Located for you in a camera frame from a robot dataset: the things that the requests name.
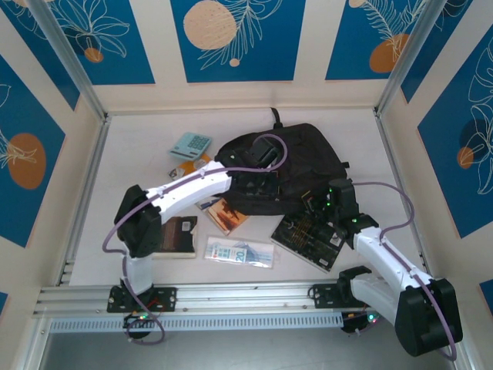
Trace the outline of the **blue poster white flower outline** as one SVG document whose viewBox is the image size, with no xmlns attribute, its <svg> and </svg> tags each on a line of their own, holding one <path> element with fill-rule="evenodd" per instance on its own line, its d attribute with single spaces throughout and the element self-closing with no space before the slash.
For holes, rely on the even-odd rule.
<svg viewBox="0 0 493 370">
<path fill-rule="evenodd" d="M 155 82 L 129 0 L 50 0 L 47 5 L 93 85 Z"/>
</svg>

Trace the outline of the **orange paperback book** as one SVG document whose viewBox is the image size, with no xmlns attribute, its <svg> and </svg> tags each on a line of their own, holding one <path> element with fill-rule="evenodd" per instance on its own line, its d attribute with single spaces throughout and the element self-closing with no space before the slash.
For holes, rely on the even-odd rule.
<svg viewBox="0 0 493 370">
<path fill-rule="evenodd" d="M 181 163 L 179 166 L 175 167 L 171 171 L 168 172 L 168 175 L 171 180 L 178 180 L 183 178 L 184 176 L 187 176 L 196 170 L 199 170 L 200 168 L 204 167 L 205 165 L 210 162 L 211 159 L 210 157 L 204 153 L 199 159 L 197 160 L 191 160 L 191 161 L 186 161 L 184 163 Z"/>
</svg>

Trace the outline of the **black book with orange print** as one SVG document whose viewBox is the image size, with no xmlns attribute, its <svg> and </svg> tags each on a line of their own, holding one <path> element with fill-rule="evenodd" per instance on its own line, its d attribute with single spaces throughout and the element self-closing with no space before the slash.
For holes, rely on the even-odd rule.
<svg viewBox="0 0 493 370">
<path fill-rule="evenodd" d="M 304 212 L 284 216 L 270 239 L 325 272 L 332 269 L 344 244 L 331 225 Z"/>
</svg>

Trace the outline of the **black backpack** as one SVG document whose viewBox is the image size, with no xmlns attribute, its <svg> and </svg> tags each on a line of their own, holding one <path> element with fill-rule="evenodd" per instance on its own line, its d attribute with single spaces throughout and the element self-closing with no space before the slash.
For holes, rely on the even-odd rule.
<svg viewBox="0 0 493 370">
<path fill-rule="evenodd" d="M 233 209 L 247 216 L 277 216 L 302 212 L 306 207 L 301 197 L 307 191 L 323 190 L 331 180 L 347 177 L 347 164 L 340 161 L 317 127 L 309 123 L 284 126 L 277 110 L 272 111 L 276 119 L 272 129 L 239 136 L 224 144 L 214 157 L 216 162 L 228 167 L 227 154 L 232 150 L 250 148 L 258 139 L 273 139 L 271 136 L 275 135 L 286 145 L 287 158 L 278 169 L 273 170 L 277 171 L 279 181 L 277 195 L 245 196 L 231 191 L 230 188 L 218 195 Z M 283 158 L 283 146 L 275 139 L 273 143 L 280 150 L 277 165 Z"/>
</svg>

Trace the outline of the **blue poster fern orange circle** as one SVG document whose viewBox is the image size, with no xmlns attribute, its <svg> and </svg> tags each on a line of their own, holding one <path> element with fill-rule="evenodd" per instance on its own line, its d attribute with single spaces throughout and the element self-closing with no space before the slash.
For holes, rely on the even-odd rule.
<svg viewBox="0 0 493 370">
<path fill-rule="evenodd" d="M 386 79 L 427 0 L 346 0 L 326 80 Z"/>
</svg>

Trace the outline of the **blue poster large peach circle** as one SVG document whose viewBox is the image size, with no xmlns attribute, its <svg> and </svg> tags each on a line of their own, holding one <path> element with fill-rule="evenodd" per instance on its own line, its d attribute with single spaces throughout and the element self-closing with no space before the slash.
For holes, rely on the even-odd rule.
<svg viewBox="0 0 493 370">
<path fill-rule="evenodd" d="M 186 80 L 289 82 L 306 0 L 169 0 Z"/>
</svg>

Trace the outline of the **blue floral wall poster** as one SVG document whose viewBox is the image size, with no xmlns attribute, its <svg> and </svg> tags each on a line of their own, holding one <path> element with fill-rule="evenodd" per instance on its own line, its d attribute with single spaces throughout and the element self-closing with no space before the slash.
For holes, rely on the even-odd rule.
<svg viewBox="0 0 493 370">
<path fill-rule="evenodd" d="M 438 82 L 442 88 L 466 55 L 490 27 L 493 0 L 444 0 L 442 10 L 424 39 L 401 83 L 406 106 L 425 96 L 426 88 Z"/>
<path fill-rule="evenodd" d="M 15 27 L 69 107 L 75 110 L 80 91 L 65 70 L 25 1 L 0 0 L 0 9 Z"/>
</svg>

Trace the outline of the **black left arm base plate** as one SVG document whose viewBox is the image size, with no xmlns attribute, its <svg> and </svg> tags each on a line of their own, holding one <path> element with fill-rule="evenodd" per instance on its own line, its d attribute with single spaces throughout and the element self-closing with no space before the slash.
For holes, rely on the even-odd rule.
<svg viewBox="0 0 493 370">
<path fill-rule="evenodd" d="M 174 312 L 176 288 L 151 287 L 138 295 L 139 300 L 151 312 Z M 131 313 L 143 311 L 142 306 L 130 294 L 126 286 L 113 286 L 109 292 L 106 311 L 108 313 Z"/>
</svg>

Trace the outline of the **dark brown paperback book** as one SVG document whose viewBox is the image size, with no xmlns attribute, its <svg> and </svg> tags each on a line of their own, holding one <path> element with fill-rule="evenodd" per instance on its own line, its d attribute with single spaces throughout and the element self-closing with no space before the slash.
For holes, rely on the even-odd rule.
<svg viewBox="0 0 493 370">
<path fill-rule="evenodd" d="M 196 257 L 197 216 L 172 217 L 162 226 L 163 242 L 154 259 L 191 259 Z"/>
</svg>

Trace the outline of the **aluminium side rail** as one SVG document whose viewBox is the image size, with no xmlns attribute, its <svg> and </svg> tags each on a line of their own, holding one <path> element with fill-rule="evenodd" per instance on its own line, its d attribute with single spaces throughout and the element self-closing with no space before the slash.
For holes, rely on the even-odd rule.
<svg viewBox="0 0 493 370">
<path fill-rule="evenodd" d="M 402 192 L 405 192 L 405 186 L 404 186 L 404 183 L 401 179 L 401 173 L 400 173 L 400 170 L 399 170 L 398 165 L 397 165 L 396 157 L 394 155 L 394 151 L 393 151 L 389 136 L 387 134 L 387 130 L 385 129 L 384 124 L 383 124 L 383 122 L 379 116 L 375 116 L 375 121 L 377 124 L 379 134 L 381 136 L 381 140 L 382 140 L 385 152 L 386 152 L 388 162 L 389 162 L 390 167 L 391 167 L 391 172 L 392 172 L 393 177 L 394 177 L 395 185 L 399 190 L 401 190 Z M 411 233 L 413 235 L 414 242 L 415 242 L 416 248 L 418 250 L 418 255 L 419 255 L 419 258 L 421 260 L 421 266 L 423 267 L 423 269 L 426 272 L 430 272 L 429 264 L 427 261 L 427 256 L 426 256 L 426 253 L 424 250 L 423 238 L 422 238 L 420 231 L 418 230 L 418 226 L 416 224 L 415 219 L 413 219 L 411 221 L 409 227 L 411 229 Z"/>
<path fill-rule="evenodd" d="M 93 188 L 96 182 L 97 173 L 102 159 L 102 154 L 106 144 L 107 136 L 109 133 L 109 127 L 111 124 L 111 116 L 107 115 L 102 121 L 99 128 L 98 135 L 96 137 L 95 145 L 92 149 L 89 165 L 84 177 L 82 192 L 76 204 L 75 214 L 72 218 L 72 223 L 69 228 L 68 239 L 65 242 L 65 252 L 62 255 L 61 262 L 59 264 L 59 272 L 54 280 L 55 286 L 63 284 L 62 277 L 64 275 L 65 267 L 69 261 L 75 259 L 79 242 L 82 236 L 84 224 L 86 222 L 86 215 L 89 209 L 90 200 L 93 192 Z"/>
</svg>

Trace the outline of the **sepia cover paperback book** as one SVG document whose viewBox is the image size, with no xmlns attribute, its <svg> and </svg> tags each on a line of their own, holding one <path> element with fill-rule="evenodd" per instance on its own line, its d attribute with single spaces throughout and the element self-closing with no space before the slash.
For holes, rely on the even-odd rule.
<svg viewBox="0 0 493 370">
<path fill-rule="evenodd" d="M 207 197 L 196 206 L 228 236 L 242 225 L 249 217 L 233 209 L 222 197 Z"/>
</svg>

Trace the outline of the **aluminium corner post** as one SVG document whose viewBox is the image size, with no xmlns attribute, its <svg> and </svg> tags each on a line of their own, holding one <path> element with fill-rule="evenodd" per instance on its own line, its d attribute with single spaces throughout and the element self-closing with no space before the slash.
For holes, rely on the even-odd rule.
<svg viewBox="0 0 493 370">
<path fill-rule="evenodd" d="M 434 27 L 435 21 L 441 13 L 447 0 L 427 0 L 424 9 L 418 17 L 415 27 L 411 32 L 401 56 L 391 72 L 389 79 L 376 106 L 374 113 L 377 118 L 381 118 L 385 110 L 389 107 L 392 99 L 400 89 L 401 83 L 412 67 L 414 60 L 426 41 L 429 33 Z"/>
<path fill-rule="evenodd" d="M 76 56 L 69 40 L 44 0 L 25 0 L 34 19 L 38 23 L 50 46 L 63 64 L 78 91 L 94 115 L 102 122 L 106 121 L 107 112 L 103 108 L 92 83 Z"/>
</svg>

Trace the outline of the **aluminium frame rail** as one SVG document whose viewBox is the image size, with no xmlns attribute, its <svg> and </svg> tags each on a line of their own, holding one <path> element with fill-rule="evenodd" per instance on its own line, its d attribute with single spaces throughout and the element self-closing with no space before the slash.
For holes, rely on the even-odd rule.
<svg viewBox="0 0 493 370">
<path fill-rule="evenodd" d="M 308 298 L 314 284 L 336 284 L 335 280 L 241 284 L 171 284 L 156 288 L 176 288 L 176 314 L 256 314 L 315 311 Z M 42 288 L 33 315 L 36 317 L 82 317 L 127 315 L 106 311 L 110 286 L 58 286 Z M 325 311 L 356 311 L 364 304 L 344 301 L 343 308 Z"/>
</svg>

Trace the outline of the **blue poster orange circle flower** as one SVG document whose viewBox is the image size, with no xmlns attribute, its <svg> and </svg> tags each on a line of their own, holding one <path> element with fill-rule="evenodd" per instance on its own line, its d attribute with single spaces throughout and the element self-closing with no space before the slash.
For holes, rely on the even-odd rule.
<svg viewBox="0 0 493 370">
<path fill-rule="evenodd" d="M 493 221 L 493 28 L 418 125 L 460 237 Z"/>
<path fill-rule="evenodd" d="M 0 56 L 0 237 L 26 247 L 65 133 Z"/>
</svg>

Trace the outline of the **teal calculator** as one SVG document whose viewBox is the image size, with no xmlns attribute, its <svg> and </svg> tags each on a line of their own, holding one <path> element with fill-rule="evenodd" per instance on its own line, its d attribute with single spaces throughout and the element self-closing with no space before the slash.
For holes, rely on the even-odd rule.
<svg viewBox="0 0 493 370">
<path fill-rule="evenodd" d="M 208 136 L 184 133 L 171 147 L 168 154 L 181 160 L 197 160 L 205 153 L 211 143 L 212 139 Z"/>
</svg>

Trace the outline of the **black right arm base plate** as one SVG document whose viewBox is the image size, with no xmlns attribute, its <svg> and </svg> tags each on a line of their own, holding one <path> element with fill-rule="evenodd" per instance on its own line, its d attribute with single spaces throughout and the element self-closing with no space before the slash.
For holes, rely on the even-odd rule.
<svg viewBox="0 0 493 370">
<path fill-rule="evenodd" d="M 308 289 L 307 295 L 317 309 L 344 307 L 336 284 L 314 284 Z"/>
</svg>

